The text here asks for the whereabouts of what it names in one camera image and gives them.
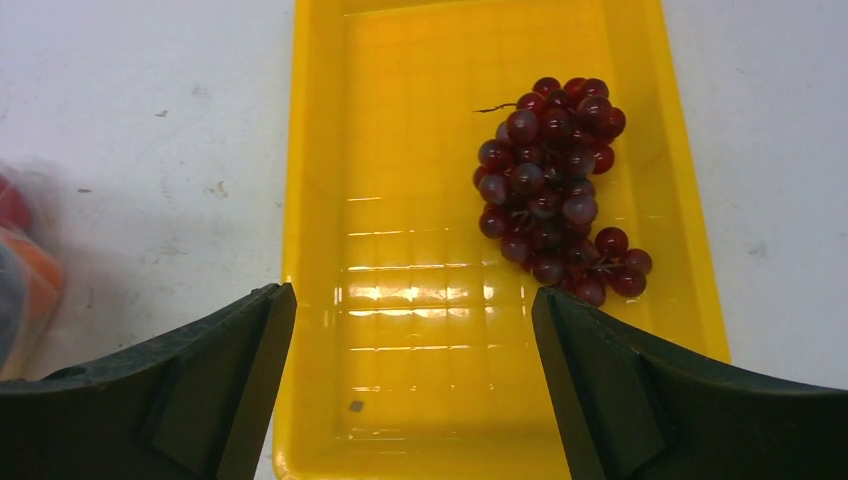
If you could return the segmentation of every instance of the red object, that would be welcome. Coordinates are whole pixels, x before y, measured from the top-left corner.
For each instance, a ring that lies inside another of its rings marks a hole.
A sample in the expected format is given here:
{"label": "red object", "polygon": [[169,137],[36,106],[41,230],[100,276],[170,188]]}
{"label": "red object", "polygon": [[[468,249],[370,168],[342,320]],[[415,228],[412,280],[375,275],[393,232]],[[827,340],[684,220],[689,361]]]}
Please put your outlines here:
{"label": "red object", "polygon": [[0,175],[0,226],[30,233],[32,210],[23,193],[3,175]]}

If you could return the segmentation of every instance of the red grape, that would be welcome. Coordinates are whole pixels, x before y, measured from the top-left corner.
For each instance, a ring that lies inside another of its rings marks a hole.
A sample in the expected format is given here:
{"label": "red grape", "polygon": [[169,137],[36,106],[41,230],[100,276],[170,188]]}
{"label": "red grape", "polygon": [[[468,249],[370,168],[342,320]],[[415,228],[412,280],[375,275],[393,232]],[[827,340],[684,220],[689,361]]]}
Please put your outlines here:
{"label": "red grape", "polygon": [[539,134],[539,117],[531,110],[516,110],[507,117],[506,129],[515,143],[532,143]]}
{"label": "red grape", "polygon": [[553,77],[545,77],[540,78],[536,82],[536,84],[533,85],[533,91],[542,95],[543,97],[547,97],[549,93],[559,89],[559,87],[559,80]]}
{"label": "red grape", "polygon": [[507,234],[501,239],[501,255],[510,262],[523,263],[530,257],[530,242],[524,235]]}
{"label": "red grape", "polygon": [[606,285],[612,280],[612,274],[609,270],[600,268],[590,268],[586,270],[586,276],[596,280],[601,285]]}
{"label": "red grape", "polygon": [[547,140],[565,140],[573,133],[571,117],[565,110],[551,108],[542,116],[542,136]]}
{"label": "red grape", "polygon": [[527,200],[530,214],[539,220],[550,220],[562,208],[562,195],[556,190],[543,190],[538,196]]}
{"label": "red grape", "polygon": [[552,250],[562,243],[562,228],[551,222],[542,222],[530,231],[530,245],[535,251]]}
{"label": "red grape", "polygon": [[645,274],[634,268],[621,268],[615,272],[610,286],[615,293],[624,298],[635,298],[645,292],[648,286],[648,279]]}
{"label": "red grape", "polygon": [[607,227],[595,237],[595,247],[601,255],[619,258],[627,252],[630,241],[624,230],[617,227]]}
{"label": "red grape", "polygon": [[574,225],[592,223],[598,216],[598,202],[589,195],[571,197],[562,204],[562,215]]}
{"label": "red grape", "polygon": [[477,159],[486,170],[502,172],[512,165],[512,151],[505,143],[487,140],[480,146]]}
{"label": "red grape", "polygon": [[638,270],[645,275],[651,273],[651,270],[654,268],[654,261],[651,259],[651,256],[648,255],[648,252],[638,248],[628,250],[624,256],[621,257],[621,264],[634,270]]}
{"label": "red grape", "polygon": [[606,82],[598,78],[587,78],[577,90],[581,98],[601,96],[609,97],[609,87]]}
{"label": "red grape", "polygon": [[474,170],[474,176],[471,179],[471,181],[474,182],[474,188],[480,186],[480,180],[483,180],[483,177],[485,177],[487,173],[489,172],[487,172],[482,165],[480,165],[479,167],[477,167],[476,170]]}
{"label": "red grape", "polygon": [[595,169],[592,170],[595,175],[607,173],[615,164],[615,152],[609,145],[594,146],[592,155],[595,157]]}
{"label": "red grape", "polygon": [[536,92],[525,93],[515,103],[515,108],[517,110],[531,110],[536,115],[541,116],[547,108],[547,101],[545,97]]}
{"label": "red grape", "polygon": [[597,139],[594,135],[584,130],[579,126],[574,127],[574,131],[571,133],[571,141],[578,145],[593,145],[597,142]]}
{"label": "red grape", "polygon": [[574,111],[575,116],[581,122],[591,126],[603,125],[610,116],[612,105],[609,99],[601,96],[586,97]]}
{"label": "red grape", "polygon": [[491,208],[480,215],[479,225],[486,238],[501,238],[509,229],[509,217],[502,210]]}
{"label": "red grape", "polygon": [[607,291],[604,285],[588,277],[583,277],[577,281],[574,286],[574,296],[595,308],[600,308],[607,301]]}
{"label": "red grape", "polygon": [[501,122],[498,125],[498,129],[495,130],[495,140],[504,145],[512,145],[512,139],[509,138],[509,134],[506,131],[506,122]]}
{"label": "red grape", "polygon": [[565,173],[572,178],[586,178],[595,169],[595,156],[588,148],[580,145],[565,157]]}
{"label": "red grape", "polygon": [[576,283],[577,282],[574,281],[574,277],[571,276],[571,273],[566,270],[562,275],[562,280],[559,282],[559,289],[565,293],[574,294],[574,287],[576,286]]}
{"label": "red grape", "polygon": [[589,237],[589,234],[592,233],[592,224],[587,223],[586,225],[567,225],[566,233],[573,238],[578,240],[584,240]]}
{"label": "red grape", "polygon": [[485,175],[477,188],[483,200],[492,205],[504,205],[509,198],[507,179],[499,173]]}
{"label": "red grape", "polygon": [[598,261],[600,254],[589,240],[581,240],[565,251],[565,262],[572,267],[586,268]]}
{"label": "red grape", "polygon": [[565,90],[565,93],[568,94],[569,97],[569,107],[574,108],[580,103],[580,100],[583,97],[580,95],[580,85],[583,85],[586,79],[583,77],[575,77],[571,80],[565,82],[565,85],[562,86],[562,89]]}
{"label": "red grape", "polygon": [[510,188],[507,188],[506,202],[503,206],[510,210],[521,209],[524,206],[524,197]]}
{"label": "red grape", "polygon": [[538,257],[531,266],[533,277],[542,285],[555,285],[565,275],[565,267],[562,261],[552,256]]}
{"label": "red grape", "polygon": [[565,186],[566,196],[576,197],[579,195],[595,196],[595,184],[587,178],[574,178]]}
{"label": "red grape", "polygon": [[525,145],[515,148],[515,163],[532,163],[542,166],[545,163],[545,151],[538,145]]}
{"label": "red grape", "polygon": [[625,126],[627,126],[627,117],[624,116],[624,112],[620,108],[612,107],[609,116],[600,128],[600,133],[613,139],[621,135]]}
{"label": "red grape", "polygon": [[545,185],[548,187],[559,188],[562,186],[565,174],[563,173],[562,167],[556,163],[549,163],[546,165],[545,168],[542,169],[542,173],[545,175]]}
{"label": "red grape", "polygon": [[542,169],[532,163],[522,163],[515,167],[509,175],[512,189],[521,195],[538,193],[545,186],[545,175]]}
{"label": "red grape", "polygon": [[554,90],[553,92],[548,94],[547,100],[548,107],[565,110],[566,108],[568,108],[568,104],[571,101],[571,98],[568,96],[567,93],[565,93],[565,90]]}

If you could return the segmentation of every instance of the grape stem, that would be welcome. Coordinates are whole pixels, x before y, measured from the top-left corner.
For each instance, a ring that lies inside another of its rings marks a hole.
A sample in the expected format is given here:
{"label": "grape stem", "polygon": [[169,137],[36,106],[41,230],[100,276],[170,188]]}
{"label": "grape stem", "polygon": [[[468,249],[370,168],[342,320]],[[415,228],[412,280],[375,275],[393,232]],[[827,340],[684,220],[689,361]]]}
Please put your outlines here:
{"label": "grape stem", "polygon": [[498,110],[504,109],[506,107],[516,107],[517,103],[504,103],[503,105],[498,105],[497,107],[492,108],[484,108],[483,110],[474,110],[472,113],[490,113],[497,112]]}

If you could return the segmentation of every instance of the orange object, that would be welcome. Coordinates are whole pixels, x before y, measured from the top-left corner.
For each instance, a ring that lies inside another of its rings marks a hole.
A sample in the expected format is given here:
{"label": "orange object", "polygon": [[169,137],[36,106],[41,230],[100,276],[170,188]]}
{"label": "orange object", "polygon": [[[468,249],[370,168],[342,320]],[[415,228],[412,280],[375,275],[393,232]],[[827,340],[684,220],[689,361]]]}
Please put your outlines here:
{"label": "orange object", "polygon": [[26,275],[26,319],[49,315],[62,287],[63,275],[59,263],[24,235],[0,228],[0,240],[24,262]]}

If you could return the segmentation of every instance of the dirt speck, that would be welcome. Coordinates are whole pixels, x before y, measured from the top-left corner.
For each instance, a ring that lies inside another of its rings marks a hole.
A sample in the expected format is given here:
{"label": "dirt speck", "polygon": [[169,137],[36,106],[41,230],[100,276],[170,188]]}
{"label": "dirt speck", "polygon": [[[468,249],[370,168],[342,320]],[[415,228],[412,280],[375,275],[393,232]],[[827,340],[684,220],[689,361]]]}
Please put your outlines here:
{"label": "dirt speck", "polygon": [[199,83],[194,84],[194,88],[191,89],[191,94],[197,98],[211,98],[212,95],[209,93],[209,87],[201,85]]}
{"label": "dirt speck", "polygon": [[224,181],[216,183],[214,187],[209,187],[205,189],[206,193],[210,195],[216,196],[218,199],[223,200],[230,196],[227,190],[224,188]]}
{"label": "dirt speck", "polygon": [[767,259],[768,258],[768,248],[766,247],[766,242],[760,242],[751,250],[748,250],[748,255],[751,255],[754,258],[759,259]]}

